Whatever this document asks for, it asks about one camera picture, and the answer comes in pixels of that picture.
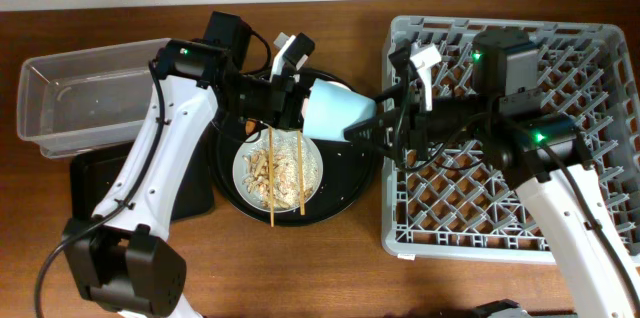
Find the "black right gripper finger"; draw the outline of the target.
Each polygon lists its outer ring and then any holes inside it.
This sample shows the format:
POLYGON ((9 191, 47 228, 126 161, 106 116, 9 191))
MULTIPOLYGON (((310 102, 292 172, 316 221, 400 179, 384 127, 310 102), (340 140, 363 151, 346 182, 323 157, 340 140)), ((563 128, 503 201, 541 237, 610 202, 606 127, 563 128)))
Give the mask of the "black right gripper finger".
POLYGON ((418 102, 414 86, 406 82, 399 82, 373 97, 376 103, 384 103, 389 99, 395 106, 401 106, 404 103, 412 105, 418 102))
POLYGON ((410 111, 400 108, 354 123, 344 129, 344 138, 355 145, 375 151, 414 149, 410 111))

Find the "light blue cup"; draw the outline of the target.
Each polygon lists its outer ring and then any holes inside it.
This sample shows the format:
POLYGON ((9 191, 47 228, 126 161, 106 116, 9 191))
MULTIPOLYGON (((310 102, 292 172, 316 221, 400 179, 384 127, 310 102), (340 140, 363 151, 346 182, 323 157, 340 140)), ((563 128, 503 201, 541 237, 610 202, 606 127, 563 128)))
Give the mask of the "light blue cup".
POLYGON ((373 99, 333 82, 315 80, 304 114, 302 133, 311 139, 346 142, 344 131, 376 114, 373 99))

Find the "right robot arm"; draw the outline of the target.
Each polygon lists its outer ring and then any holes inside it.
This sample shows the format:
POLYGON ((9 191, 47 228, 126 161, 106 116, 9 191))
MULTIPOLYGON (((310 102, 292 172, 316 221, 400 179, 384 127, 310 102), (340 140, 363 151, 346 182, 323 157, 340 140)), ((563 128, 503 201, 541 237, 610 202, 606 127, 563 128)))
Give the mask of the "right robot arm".
POLYGON ((345 139, 406 173, 436 162, 450 145, 479 141, 485 162, 501 171, 544 235, 576 313, 638 316, 639 274, 603 205, 593 156, 573 119, 542 109, 537 45, 514 28, 477 34, 473 94, 438 99, 414 98, 410 89, 431 87, 423 50, 412 44, 390 54, 400 80, 375 100, 392 100, 393 109, 348 126, 345 139), (413 168, 408 150, 417 155, 413 168))

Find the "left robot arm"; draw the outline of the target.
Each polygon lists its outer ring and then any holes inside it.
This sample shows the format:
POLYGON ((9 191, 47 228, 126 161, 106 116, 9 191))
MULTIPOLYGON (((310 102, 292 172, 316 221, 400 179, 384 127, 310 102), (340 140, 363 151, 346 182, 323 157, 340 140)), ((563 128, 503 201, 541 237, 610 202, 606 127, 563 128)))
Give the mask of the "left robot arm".
POLYGON ((151 101, 141 130, 90 219, 68 221, 64 254, 80 296, 123 317, 195 317, 186 262, 168 243, 174 203, 201 136, 217 116, 298 130, 309 93, 297 76, 315 49, 280 35, 268 77, 242 70, 253 29, 215 12, 201 39, 171 39, 148 66, 151 101))

